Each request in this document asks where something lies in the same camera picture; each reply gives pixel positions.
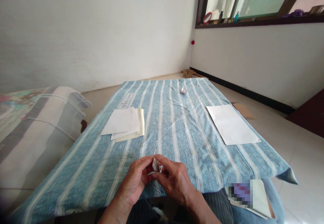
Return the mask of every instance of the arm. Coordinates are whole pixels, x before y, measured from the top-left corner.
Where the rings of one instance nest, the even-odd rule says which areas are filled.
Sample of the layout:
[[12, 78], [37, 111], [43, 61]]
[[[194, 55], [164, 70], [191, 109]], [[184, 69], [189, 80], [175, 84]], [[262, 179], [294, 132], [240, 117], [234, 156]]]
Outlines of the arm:
[[214, 212], [210, 209], [201, 192], [197, 191], [195, 201], [185, 206], [197, 223], [221, 224]]
[[155, 158], [163, 168], [161, 173], [153, 173], [152, 177], [162, 185], [166, 194], [184, 206], [197, 223], [221, 224], [203, 195], [192, 185], [186, 165], [173, 162], [162, 155], [155, 155]]
[[154, 156], [146, 156], [134, 161], [120, 184], [115, 197], [107, 206], [99, 224], [126, 223], [133, 205], [141, 196], [145, 185], [153, 180], [152, 162]]

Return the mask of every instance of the dark wooden cabinet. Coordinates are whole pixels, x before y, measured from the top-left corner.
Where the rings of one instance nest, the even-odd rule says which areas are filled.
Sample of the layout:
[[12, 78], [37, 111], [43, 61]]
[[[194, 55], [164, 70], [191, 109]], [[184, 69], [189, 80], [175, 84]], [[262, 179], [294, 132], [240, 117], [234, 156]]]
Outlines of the dark wooden cabinet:
[[324, 89], [286, 119], [324, 138]]

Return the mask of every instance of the blue tablecloth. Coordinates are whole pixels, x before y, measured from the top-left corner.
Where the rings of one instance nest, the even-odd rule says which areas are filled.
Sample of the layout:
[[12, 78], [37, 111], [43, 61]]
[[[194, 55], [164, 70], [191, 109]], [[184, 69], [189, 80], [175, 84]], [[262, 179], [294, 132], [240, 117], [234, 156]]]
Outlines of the blue tablecloth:
[[[186, 95], [181, 93], [183, 86], [188, 89]], [[144, 109], [145, 135], [118, 143], [110, 135], [100, 136], [112, 111], [129, 93], [133, 95], [128, 107]], [[155, 150], [185, 163], [193, 185], [203, 193], [220, 190], [233, 175], [277, 176], [296, 184], [289, 165], [244, 118], [261, 142], [224, 144], [206, 106], [225, 104], [230, 102], [205, 78], [124, 82], [12, 218], [38, 223], [105, 207], [129, 165]], [[142, 198], [162, 195], [163, 188], [154, 181], [146, 186]]]

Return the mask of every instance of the window frame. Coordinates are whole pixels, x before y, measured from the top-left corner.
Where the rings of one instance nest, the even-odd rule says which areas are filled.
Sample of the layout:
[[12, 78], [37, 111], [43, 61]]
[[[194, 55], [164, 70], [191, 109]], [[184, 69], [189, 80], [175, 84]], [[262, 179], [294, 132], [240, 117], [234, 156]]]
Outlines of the window frame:
[[[230, 17], [236, 8], [238, 0], [234, 1]], [[255, 16], [243, 18], [240, 22], [236, 23], [221, 23], [214, 24], [215, 20], [210, 20], [209, 24], [203, 25], [204, 14], [207, 9], [208, 0], [198, 0], [197, 15], [195, 28], [223, 28], [223, 27], [247, 27], [247, 26], [265, 26], [265, 25], [283, 25], [283, 24], [298, 24], [298, 23], [320, 23], [324, 22], [324, 15], [308, 16], [308, 12], [303, 17], [289, 17], [281, 18], [283, 15], [288, 14], [297, 0], [284, 0], [281, 8], [277, 13], [265, 14], [265, 16]]]

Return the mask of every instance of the person's left hand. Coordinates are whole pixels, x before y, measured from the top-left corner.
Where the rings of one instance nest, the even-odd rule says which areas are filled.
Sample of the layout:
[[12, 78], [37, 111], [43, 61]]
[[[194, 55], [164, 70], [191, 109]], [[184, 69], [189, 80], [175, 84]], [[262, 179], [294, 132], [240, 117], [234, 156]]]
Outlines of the person's left hand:
[[145, 156], [134, 161], [120, 184], [116, 195], [130, 206], [135, 205], [141, 196], [145, 185], [153, 181], [150, 172], [154, 172], [152, 167], [154, 156]]

